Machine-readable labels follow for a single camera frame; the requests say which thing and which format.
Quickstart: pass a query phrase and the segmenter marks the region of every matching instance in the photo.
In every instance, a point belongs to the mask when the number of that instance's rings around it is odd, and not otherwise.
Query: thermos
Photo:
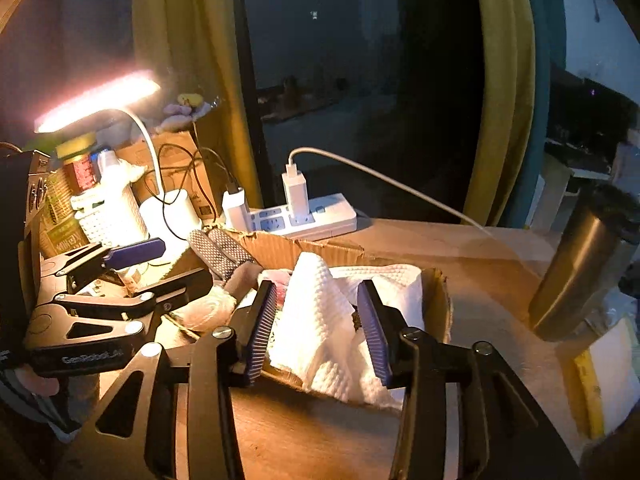
[[[609,183],[584,189],[531,303],[542,339],[573,332],[616,286],[640,242],[640,203]]]

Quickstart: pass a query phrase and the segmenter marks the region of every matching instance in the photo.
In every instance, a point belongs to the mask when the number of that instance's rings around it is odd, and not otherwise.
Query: white power strip
[[[293,240],[321,240],[356,230],[356,212],[342,193],[309,200],[309,214],[294,218],[288,205],[252,210],[247,231],[265,231]],[[227,217],[228,227],[235,227]]]

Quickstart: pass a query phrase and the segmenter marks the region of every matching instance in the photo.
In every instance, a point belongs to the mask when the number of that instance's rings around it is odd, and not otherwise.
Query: textured white cloth
[[[334,267],[313,253],[296,263],[270,348],[271,365],[290,370],[303,388],[343,402],[402,407],[402,390],[387,390],[375,376],[362,329],[353,327],[358,284],[372,279],[381,300],[398,308],[410,326],[424,328],[420,269]]]

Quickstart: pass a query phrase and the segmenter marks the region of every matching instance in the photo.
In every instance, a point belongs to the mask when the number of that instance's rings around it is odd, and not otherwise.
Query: wooden table
[[[587,419],[571,358],[587,342],[578,338],[563,344],[546,343],[526,324],[538,275],[548,266],[557,241],[529,231],[491,229],[499,242],[470,226],[381,219],[359,227],[331,242],[391,258],[401,254],[417,265],[443,270],[454,305],[452,343],[470,346],[481,339],[491,341],[578,458],[588,442]],[[525,260],[526,268],[518,257]],[[162,330],[156,339],[166,342],[170,334]],[[178,402],[179,479],[188,478],[183,393]],[[248,480],[388,478],[398,430],[393,414],[317,399],[264,378],[249,390],[234,390],[232,401]],[[445,478],[454,479],[455,408],[448,413]]]

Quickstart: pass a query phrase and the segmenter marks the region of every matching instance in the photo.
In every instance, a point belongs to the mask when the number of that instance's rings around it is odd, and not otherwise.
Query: white cable
[[[398,182],[397,180],[392,179],[390,176],[386,176],[385,174],[382,174],[379,171],[372,170],[371,168],[368,168],[367,166],[363,166],[362,164],[354,162],[350,158],[346,158],[345,156],[336,155],[335,153],[327,152],[325,150],[320,150],[319,148],[310,148],[308,146],[303,146],[302,148],[296,148],[291,153],[289,153],[289,164],[293,164],[293,157],[296,156],[299,153],[315,153],[316,155],[327,156],[328,158],[332,158],[333,160],[337,160],[338,162],[342,162],[343,164],[347,164],[348,166],[351,166],[352,168],[356,168],[357,170],[364,171],[365,173],[369,173],[370,175],[378,177],[380,180],[383,180],[384,182],[386,182],[388,184],[391,184],[392,186],[396,186],[397,188],[402,189],[403,191],[406,191],[407,193],[411,193],[412,195],[417,196],[418,198],[421,198],[425,202],[428,202],[430,204],[433,204],[436,207],[439,207],[440,209],[446,211],[447,213],[451,213],[452,215],[457,216],[461,220],[464,220],[465,222],[468,222],[469,224],[471,224],[473,227],[476,227],[477,229],[480,229],[488,237],[494,238],[494,236],[487,229],[482,227],[478,222],[476,222],[472,218],[469,218],[465,214],[462,214],[460,211],[457,211],[457,210],[453,209],[452,207],[449,207],[448,205],[443,204],[442,202],[439,202],[438,200],[430,197],[429,195],[425,195],[424,193],[421,193],[420,191],[415,190],[413,187],[407,186],[407,184],[403,184],[402,182]]]
[[[158,196],[164,200],[164,186],[162,185],[162,176],[160,175],[160,164],[158,163],[158,155],[156,154],[156,149],[154,148],[154,144],[151,142],[151,136],[149,136],[149,132],[146,130],[145,125],[140,120],[140,118],[133,113],[128,108],[113,108],[114,110],[119,110],[121,112],[126,113],[129,117],[133,119],[133,121],[138,125],[140,130],[142,131],[142,136],[145,137],[146,145],[149,148],[149,152],[151,153],[151,162],[154,166],[154,173],[156,174],[156,186],[158,186]]]

